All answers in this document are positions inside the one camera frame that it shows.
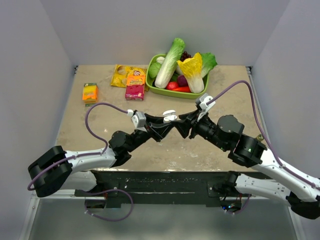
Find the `white earbud charging case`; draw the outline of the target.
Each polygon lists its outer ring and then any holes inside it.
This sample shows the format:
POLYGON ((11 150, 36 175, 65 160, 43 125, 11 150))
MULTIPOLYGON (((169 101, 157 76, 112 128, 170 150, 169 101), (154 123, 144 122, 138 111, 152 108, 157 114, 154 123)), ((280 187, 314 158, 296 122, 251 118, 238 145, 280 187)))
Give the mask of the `white earbud charging case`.
POLYGON ((178 116, 176 115, 176 111, 173 109, 163 112, 162 116, 163 116, 164 123, 169 123, 171 121, 175 121, 178 119, 178 116))

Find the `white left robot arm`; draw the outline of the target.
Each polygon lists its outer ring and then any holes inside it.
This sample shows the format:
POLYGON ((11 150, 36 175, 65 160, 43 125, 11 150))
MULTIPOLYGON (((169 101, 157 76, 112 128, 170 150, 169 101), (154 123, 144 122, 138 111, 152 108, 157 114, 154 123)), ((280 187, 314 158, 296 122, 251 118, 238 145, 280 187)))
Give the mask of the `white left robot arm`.
POLYGON ((129 111, 128 115, 135 126, 134 131, 114 132, 103 148, 67 151, 60 145, 51 147, 28 167, 31 177, 28 190, 35 191, 38 197, 43 198, 62 189, 77 189, 74 175, 83 180, 82 173, 96 168, 121 166, 131 158, 131 152, 150 139, 160 142, 173 127, 164 117, 141 111, 129 111))

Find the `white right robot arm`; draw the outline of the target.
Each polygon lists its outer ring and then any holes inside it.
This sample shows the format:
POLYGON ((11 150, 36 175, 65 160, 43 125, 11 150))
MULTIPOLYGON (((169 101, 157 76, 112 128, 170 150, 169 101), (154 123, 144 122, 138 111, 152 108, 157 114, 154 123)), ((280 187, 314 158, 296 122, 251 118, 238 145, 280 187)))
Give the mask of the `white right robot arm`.
POLYGON ((320 180, 308 176, 284 161, 257 139, 243 133, 244 125, 233 115, 224 115, 214 123, 199 110, 176 116, 156 117, 160 127, 176 128, 183 138, 199 135, 223 152, 234 163, 266 175, 267 179, 228 171, 224 181, 212 188, 225 197, 256 195, 278 200, 297 215, 315 220, 320 216, 320 180))

